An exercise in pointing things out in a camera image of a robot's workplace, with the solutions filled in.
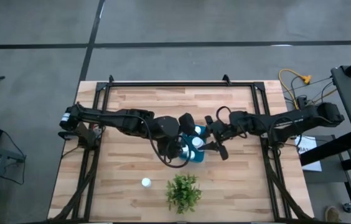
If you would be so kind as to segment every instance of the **wooden table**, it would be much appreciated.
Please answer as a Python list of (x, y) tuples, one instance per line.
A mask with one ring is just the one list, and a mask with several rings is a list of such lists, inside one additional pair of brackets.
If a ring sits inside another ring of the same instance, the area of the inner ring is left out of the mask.
[[(264, 84), (271, 114), (287, 111), (280, 83), (273, 80), (264, 81)], [(76, 101), (91, 107), (95, 86), (96, 82), (81, 82)], [(264, 111), (262, 101), (259, 103), (260, 111)], [(107, 110), (139, 108), (151, 110), (155, 116), (176, 118), (188, 112), (195, 123), (205, 125), (204, 116), (215, 118), (216, 110), (223, 105), (231, 110), (254, 113), (251, 90), (247, 87), (111, 88)], [(223, 110), (220, 118), (227, 121), (228, 112)], [(64, 153), (76, 145), (76, 141), (67, 142)], [(107, 127), (101, 145), (90, 221), (273, 221), (259, 138), (235, 138), (224, 145), (229, 153), (226, 161), (221, 160), (219, 153), (209, 151), (203, 163), (191, 162), (181, 169), (171, 169), (156, 157), (148, 140), (126, 136), (117, 129)], [(56, 216), (75, 192), (82, 152), (83, 149), (77, 149), (62, 159), (49, 218)], [(313, 216), (296, 149), (290, 146), (283, 148), (281, 163), (287, 189), (301, 208)], [(166, 183), (180, 173), (199, 177), (198, 183), (203, 192), (194, 213), (176, 215), (175, 210), (168, 209)], [(152, 180), (150, 189), (142, 187), (144, 177)], [(83, 200), (80, 216), (84, 211)], [(283, 216), (279, 192), (277, 200)]]

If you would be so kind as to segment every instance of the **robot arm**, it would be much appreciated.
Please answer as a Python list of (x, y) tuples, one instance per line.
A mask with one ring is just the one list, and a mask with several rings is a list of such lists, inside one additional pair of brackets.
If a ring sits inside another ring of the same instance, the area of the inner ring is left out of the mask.
[(181, 124), (179, 125), (178, 120), (171, 116), (155, 118), (152, 111), (137, 109), (101, 111), (84, 108), (78, 103), (66, 109), (60, 126), (66, 131), (75, 133), (82, 145), (93, 146), (96, 143), (96, 134), (88, 130), (84, 122), (114, 127), (129, 136), (157, 141), (157, 151), (153, 146), (156, 154), (169, 160), (182, 153), (178, 138), (180, 132), (188, 135), (195, 133), (194, 120), (188, 113), (179, 118)]
[(209, 132), (204, 137), (209, 137), (211, 133), (215, 141), (199, 149), (220, 151), (225, 160), (228, 158), (228, 153), (222, 143), (236, 136), (246, 138), (246, 133), (250, 133), (268, 138), (269, 147), (279, 147), (291, 136), (302, 134), (318, 126), (336, 127), (344, 120), (337, 106), (332, 103), (310, 105), (302, 110), (288, 111), (274, 116), (232, 111), (229, 118), (230, 124), (225, 124), (219, 119), (213, 122), (211, 116), (205, 117)]

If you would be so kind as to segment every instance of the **artificial plant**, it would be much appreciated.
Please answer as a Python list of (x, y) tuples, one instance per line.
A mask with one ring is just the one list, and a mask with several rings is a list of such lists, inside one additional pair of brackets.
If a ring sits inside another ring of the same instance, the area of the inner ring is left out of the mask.
[(194, 212), (193, 206), (201, 198), (202, 191), (194, 186), (197, 177), (194, 175), (175, 175), (173, 182), (167, 181), (167, 202), (169, 210), (172, 205), (177, 207), (177, 214), (183, 214), (190, 210)]

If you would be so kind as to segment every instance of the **black cable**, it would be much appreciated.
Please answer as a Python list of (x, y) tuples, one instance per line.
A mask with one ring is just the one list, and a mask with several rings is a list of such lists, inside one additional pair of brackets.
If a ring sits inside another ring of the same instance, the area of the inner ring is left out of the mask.
[(330, 87), (331, 84), (332, 84), (332, 82), (330, 82), (328, 85), (326, 85), (326, 86), (322, 89), (322, 93), (321, 93), (321, 103), (324, 102), (324, 91), (326, 90), (326, 88)]
[[(97, 137), (95, 139), (98, 140), (102, 136), (102, 134), (105, 132), (105, 130), (106, 130), (106, 126), (103, 126), (101, 133), (99, 135), (97, 135)], [(67, 154), (73, 152), (74, 150), (76, 150), (78, 148), (80, 148), (80, 146), (77, 146), (76, 148), (71, 149), (70, 151), (66, 152), (64, 155), (61, 156), (61, 159), (63, 159)]]
[(322, 93), (322, 90), (321, 90), (320, 92), (318, 92), (314, 97), (312, 97), (310, 101), (311, 101), (311, 102), (314, 102), (314, 99), (315, 99), (318, 95), (320, 95), (320, 94)]
[(293, 108), (294, 108), (294, 103), (293, 103), (293, 102), (290, 102), (290, 101), (285, 101), (285, 102), (293, 104)]
[(276, 119), (276, 120), (271, 124), (271, 126), (269, 127), (269, 131), (268, 131), (268, 142), (269, 142), (269, 144), (271, 145), (271, 143), (270, 143), (270, 141), (269, 141), (269, 137), (270, 137), (270, 135), (271, 135), (271, 132), (272, 132), (272, 130), (275, 128), (276, 123), (277, 123), (279, 120), (281, 120), (281, 119), (287, 119), (287, 120), (291, 121), (292, 124), (294, 125), (294, 127), (296, 128), (297, 133), (299, 133), (299, 134), (297, 134), (297, 135), (300, 136), (300, 139), (299, 139), (299, 142), (295, 145), (296, 149), (298, 150), (298, 149), (299, 149), (299, 145), (300, 145), (300, 143), (301, 143), (302, 132), (300, 131), (299, 126), (296, 124), (296, 122), (295, 122), (294, 120), (292, 120), (291, 118), (287, 117), (287, 116), (281, 116), (281, 117), (279, 117), (279, 118)]
[[(272, 152), (274, 153), (273, 148), (269, 148), (269, 149), (268, 149), (268, 152), (270, 152), (270, 151), (272, 151)], [(280, 157), (281, 154), (282, 154), (281, 150), (280, 150), (278, 147), (276, 148), (275, 152), (277, 153), (278, 157)]]
[(296, 99), (296, 93), (294, 92), (294, 87), (293, 87), (293, 82), (297, 79), (300, 78), (298, 76), (294, 77), (292, 81), (290, 82), (290, 86), (292, 87), (292, 92), (293, 92), (293, 97)]
[[(230, 113), (231, 113), (231, 109), (230, 109), (229, 107), (227, 107), (227, 106), (221, 106), (221, 107), (215, 112), (215, 117), (216, 117), (221, 123), (223, 123), (223, 125), (225, 125), (225, 123), (224, 123), (224, 122), (220, 119), (220, 117), (219, 117), (220, 111), (221, 111), (222, 109), (227, 109)], [(243, 127), (242, 127), (241, 125), (239, 125), (239, 128), (243, 131), (244, 136), (242, 136), (242, 135), (240, 135), (240, 134), (238, 134), (238, 136), (241, 137), (241, 138), (243, 138), (243, 139), (248, 138), (248, 135), (246, 134), (246, 131), (243, 129)]]
[(313, 139), (313, 138), (309, 138), (307, 136), (303, 136), (303, 137), (306, 138), (306, 139), (310, 139), (310, 140), (326, 142), (326, 143), (329, 143), (331, 145), (338, 146), (338, 147), (350, 147), (350, 146), (345, 146), (345, 145), (342, 145), (342, 144), (332, 143), (331, 141), (326, 141), (326, 140), (323, 140), (323, 139), (317, 139), (317, 138)]
[(11, 182), (14, 182), (16, 184), (19, 184), (19, 185), (23, 185), (25, 183), (25, 169), (26, 169), (26, 156), (25, 154), (22, 152), (21, 149), (19, 149), (19, 147), (15, 144), (15, 142), (12, 140), (12, 137), (10, 137), (10, 135), (6, 132), (6, 131), (2, 131), (4, 134), (6, 134), (6, 136), (9, 138), (9, 140), (12, 142), (12, 144), (15, 146), (15, 148), (21, 153), (22, 157), (24, 158), (24, 168), (23, 168), (23, 171), (22, 171), (22, 182), (18, 182), (14, 179), (11, 179), (11, 178), (8, 178), (8, 177), (5, 177), (5, 176), (2, 176), (0, 175), (0, 178), (3, 178), (5, 180), (9, 180)]
[(230, 109), (229, 107), (227, 107), (227, 106), (222, 106), (222, 107), (220, 107), (220, 108), (215, 112), (215, 117), (216, 117), (221, 123), (224, 124), (224, 122), (223, 122), (223, 121), (220, 119), (220, 117), (218, 116), (218, 114), (220, 114), (220, 111), (221, 111), (222, 109), (227, 109), (230, 113), (231, 113), (231, 109)]
[(23, 156), (23, 158), (26, 158), (25, 154), (22, 152), (21, 149), (19, 149), (19, 147), (14, 143), (14, 141), (12, 140), (12, 137), (6, 132), (6, 131), (2, 131), (4, 134), (6, 134), (6, 136), (9, 138), (9, 140), (12, 142), (12, 144), (15, 146), (15, 148), (21, 153), (21, 155)]
[(82, 113), (84, 113), (84, 114), (89, 114), (89, 115), (92, 115), (92, 116), (109, 116), (109, 117), (111, 116), (111, 117), (120, 117), (120, 118), (127, 117), (127, 118), (138, 118), (138, 119), (140, 119), (140, 120), (144, 123), (144, 125), (145, 125), (145, 127), (146, 127), (146, 131), (147, 131), (147, 134), (148, 134), (148, 139), (149, 139), (149, 142), (151, 143), (151, 146), (152, 146), (153, 151), (155, 152), (156, 156), (163, 162), (164, 165), (166, 165), (166, 166), (168, 166), (168, 167), (171, 167), (171, 168), (181, 168), (181, 167), (184, 167), (184, 166), (186, 166), (186, 165), (188, 164), (188, 162), (189, 162), (189, 160), (190, 160), (190, 155), (191, 155), (191, 153), (189, 153), (189, 156), (188, 156), (187, 160), (186, 160), (183, 164), (181, 164), (181, 165), (176, 165), (176, 166), (167, 163), (167, 161), (161, 157), (161, 155), (159, 154), (159, 151), (156, 149), (156, 147), (155, 147), (155, 145), (154, 145), (154, 143), (153, 143), (151, 130), (149, 129), (149, 126), (148, 126), (148, 124), (147, 124), (147, 122), (145, 121), (144, 118), (142, 118), (142, 117), (140, 117), (140, 116), (136, 116), (136, 115), (131, 115), (131, 114), (86, 113), (86, 112), (83, 112), (83, 111), (80, 109), (80, 107), (79, 107), (78, 104), (76, 104), (76, 105), (77, 105), (78, 109), (79, 109)]
[(78, 149), (79, 147), (77, 146), (76, 148), (70, 150), (70, 151), (67, 151), (64, 155), (61, 156), (61, 159), (63, 159), (67, 154), (73, 152), (74, 150)]
[(289, 102), (293, 103), (293, 100), (291, 100), (291, 99), (289, 99), (287, 97), (283, 97), (283, 98), (285, 98), (285, 100), (288, 100)]
[(308, 85), (299, 86), (299, 87), (297, 87), (297, 88), (293, 88), (292, 90), (298, 90), (298, 89), (300, 89), (300, 88), (304, 88), (304, 87), (307, 87), (307, 86), (311, 86), (311, 85), (313, 85), (313, 84), (315, 84), (315, 83), (319, 83), (319, 82), (322, 82), (322, 81), (324, 81), (324, 80), (328, 80), (328, 79), (330, 79), (330, 78), (332, 78), (332, 77), (324, 78), (324, 79), (321, 79), (321, 80), (319, 80), (319, 81), (310, 83), (310, 84), (308, 84)]
[(9, 180), (11, 182), (14, 182), (15, 184), (19, 184), (19, 185), (23, 185), (24, 184), (23, 180), (22, 180), (22, 183), (20, 183), (20, 182), (14, 180), (14, 179), (11, 179), (11, 178), (8, 178), (8, 177), (2, 176), (2, 175), (0, 175), (0, 178), (3, 178), (4, 180)]

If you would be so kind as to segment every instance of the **gray carpet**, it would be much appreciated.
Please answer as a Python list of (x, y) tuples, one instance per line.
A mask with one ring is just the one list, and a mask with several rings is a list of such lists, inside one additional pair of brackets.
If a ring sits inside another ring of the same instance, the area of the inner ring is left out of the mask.
[[(0, 0), (0, 44), (87, 43), (98, 0)], [(351, 0), (157, 1), (107, 0), (96, 42), (351, 40)], [(85, 49), (0, 50), (0, 128), (27, 154), (23, 186), (0, 181), (0, 223), (46, 218), (62, 152), (57, 136), (64, 109), (74, 101)], [(95, 49), (87, 80), (275, 80), (282, 68), (330, 76), (351, 63), (351, 46)], [(283, 75), (289, 85), (294, 77)], [(312, 98), (330, 80), (296, 90)], [(296, 80), (295, 86), (301, 86)], [(340, 97), (336, 103), (345, 114)], [(351, 131), (337, 128), (306, 134)], [(21, 178), (22, 167), (8, 176)], [(308, 185), (314, 213), (347, 202), (340, 184)], [(345, 222), (351, 214), (342, 213)]]
[(100, 42), (351, 40), (351, 0), (113, 0)]
[[(6, 76), (0, 81), (0, 129), (27, 155), (24, 185), (0, 181), (0, 223), (47, 216), (63, 148), (58, 124), (74, 101), (83, 58), (84, 50), (0, 50), (0, 75)], [(20, 181), (21, 171), (9, 167), (8, 176)]]

